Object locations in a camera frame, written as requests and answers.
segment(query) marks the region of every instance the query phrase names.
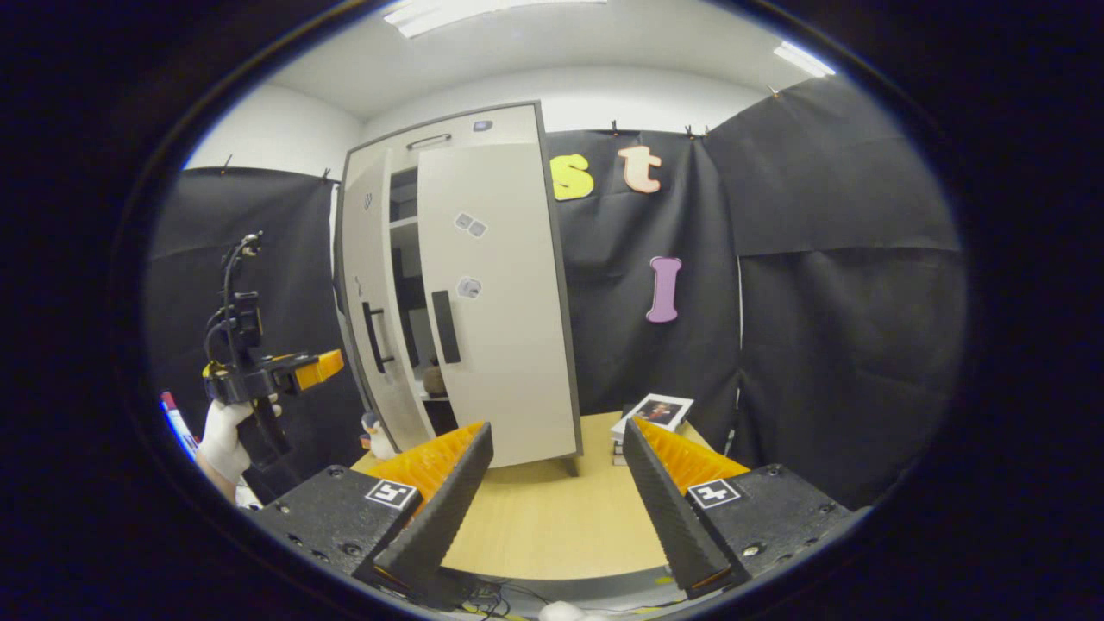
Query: cabinet door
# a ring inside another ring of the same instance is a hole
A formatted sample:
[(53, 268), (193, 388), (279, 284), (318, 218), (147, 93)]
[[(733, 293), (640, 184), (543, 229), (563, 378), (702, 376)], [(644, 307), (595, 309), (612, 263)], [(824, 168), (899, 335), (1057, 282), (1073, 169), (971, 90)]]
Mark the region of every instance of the cabinet door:
[(338, 213), (347, 343), (375, 411), (399, 450), (433, 438), (422, 401), (411, 390), (413, 372), (399, 320), (391, 265), (391, 151), (350, 156)]
[(417, 190), (422, 277), (456, 422), (490, 421), (491, 466), (577, 454), (540, 145), (424, 152)]
[(535, 104), (506, 106), (413, 127), (383, 141), (393, 149), (392, 165), (399, 171), (417, 166), (422, 154), (438, 149), (535, 143), (537, 117)]

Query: white glove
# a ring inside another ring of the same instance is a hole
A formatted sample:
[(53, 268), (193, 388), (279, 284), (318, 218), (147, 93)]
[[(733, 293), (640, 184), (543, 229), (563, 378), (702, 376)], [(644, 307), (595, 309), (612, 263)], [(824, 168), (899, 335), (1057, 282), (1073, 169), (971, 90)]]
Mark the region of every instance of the white glove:
[(537, 618), (540, 621), (609, 621), (602, 614), (587, 614), (576, 606), (565, 601), (554, 601), (541, 609)]
[[(276, 402), (276, 396), (269, 394), (268, 400)], [(278, 417), (283, 411), (279, 406), (273, 406)], [(208, 408), (208, 420), (203, 425), (203, 439), (199, 451), (215, 471), (226, 481), (236, 484), (245, 469), (250, 467), (250, 455), (245, 446), (237, 440), (237, 425), (253, 413), (252, 403), (234, 403), (226, 406), (215, 399)]]

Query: foam letter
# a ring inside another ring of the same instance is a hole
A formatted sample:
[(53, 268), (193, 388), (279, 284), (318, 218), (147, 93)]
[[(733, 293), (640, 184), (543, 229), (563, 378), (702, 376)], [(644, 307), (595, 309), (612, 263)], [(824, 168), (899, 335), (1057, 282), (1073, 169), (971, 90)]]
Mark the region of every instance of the foam letter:
[(648, 177), (648, 167), (659, 166), (662, 160), (651, 155), (648, 147), (627, 147), (617, 151), (617, 155), (625, 158), (625, 182), (629, 188), (646, 194), (659, 190), (659, 181)]
[(651, 298), (651, 310), (645, 318), (652, 324), (664, 324), (679, 316), (675, 309), (675, 278), (682, 269), (682, 262), (673, 256), (657, 256), (651, 260), (656, 271), (656, 288)]
[(559, 156), (549, 161), (555, 200), (581, 199), (594, 191), (594, 177), (586, 170), (591, 164), (578, 155)]

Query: ceiling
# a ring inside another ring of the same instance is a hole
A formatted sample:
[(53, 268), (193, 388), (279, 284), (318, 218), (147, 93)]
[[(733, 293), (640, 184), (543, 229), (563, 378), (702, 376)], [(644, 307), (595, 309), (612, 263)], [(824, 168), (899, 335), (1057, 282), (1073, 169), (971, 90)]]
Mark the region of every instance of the ceiling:
[(467, 82), (529, 70), (619, 65), (697, 74), (769, 93), (809, 76), (774, 54), (779, 39), (703, 0), (522, 7), (405, 39), (373, 14), (270, 83), (362, 120)]

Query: table surface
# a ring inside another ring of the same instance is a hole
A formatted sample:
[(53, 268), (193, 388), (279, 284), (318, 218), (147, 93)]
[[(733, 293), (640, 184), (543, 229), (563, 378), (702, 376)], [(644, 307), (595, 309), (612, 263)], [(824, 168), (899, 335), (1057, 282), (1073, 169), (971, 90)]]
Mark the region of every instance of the table surface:
[[(445, 567), (529, 580), (577, 580), (667, 565), (628, 466), (613, 465), (622, 412), (582, 417), (583, 456), (487, 471)], [(689, 424), (679, 432), (708, 446)], [(578, 476), (569, 473), (572, 460)], [(367, 473), (367, 454), (352, 470)]]

